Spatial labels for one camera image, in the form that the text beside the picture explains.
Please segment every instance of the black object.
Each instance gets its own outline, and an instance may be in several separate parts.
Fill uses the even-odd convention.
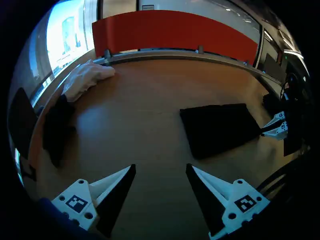
[[[283,106],[280,99],[272,93],[268,93],[263,96],[262,105],[267,110],[271,118],[273,118],[275,114],[283,111]]]
[[[197,159],[243,145],[260,135],[246,104],[180,109],[192,155]]]
[[[187,164],[186,174],[192,190],[196,195],[211,236],[213,236],[225,227],[222,221],[225,207],[198,177],[190,163]]]
[[[116,223],[135,175],[136,165],[132,164],[126,175],[97,206],[97,213],[100,216],[100,220],[96,227],[97,230],[107,238],[111,236],[111,231]]]
[[[28,159],[29,145],[37,119],[26,92],[19,88],[9,109],[8,127],[15,147],[25,159]]]
[[[59,167],[66,140],[75,127],[68,126],[75,108],[61,95],[56,104],[46,114],[43,129],[43,148],[49,152],[51,162]]]

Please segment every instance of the wall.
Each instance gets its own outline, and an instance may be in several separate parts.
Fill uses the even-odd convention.
[[[136,0],[103,0],[102,18],[125,12],[134,12],[136,5]]]
[[[154,5],[155,10],[174,10],[211,18],[238,30],[257,44],[260,42],[260,25],[227,0],[140,0],[139,10],[143,5]]]

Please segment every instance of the red panel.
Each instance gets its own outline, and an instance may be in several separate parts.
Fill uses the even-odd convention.
[[[150,10],[128,12],[92,24],[97,56],[139,48],[187,48],[249,61],[252,65],[257,44],[237,30],[199,15]]]

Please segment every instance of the glass window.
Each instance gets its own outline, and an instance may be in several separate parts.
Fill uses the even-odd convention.
[[[26,41],[13,73],[9,101],[22,87],[32,105],[71,62],[94,48],[92,23],[98,0],[62,0],[39,21]]]
[[[90,28],[96,21],[96,11],[91,8],[96,0],[72,0],[57,3],[49,17],[47,28],[48,57],[53,75],[56,76],[72,61],[94,48]]]

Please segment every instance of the ceiling light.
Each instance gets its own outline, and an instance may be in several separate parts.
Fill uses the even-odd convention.
[[[306,66],[306,64],[304,63],[303,59],[302,59],[301,57],[298,57],[298,58],[300,59],[302,65],[303,65],[304,68],[306,69],[308,76],[310,76],[310,74],[309,74],[309,72],[308,72],[308,69],[307,69],[307,66]]]
[[[288,40],[286,40],[285,38],[283,39],[284,40],[284,42],[291,48],[291,50],[296,50],[292,45],[291,45],[291,43],[289,43],[289,41]]]
[[[272,37],[271,37],[266,31],[264,31],[264,34],[266,34],[266,35],[268,36],[268,38],[269,38],[271,41],[273,41]]]
[[[296,56],[298,56],[298,57],[303,59],[303,56],[301,55],[300,52],[296,52],[296,51],[292,51],[292,50],[284,50],[283,52],[284,53],[289,53],[289,54],[292,54],[292,55],[296,55]]]

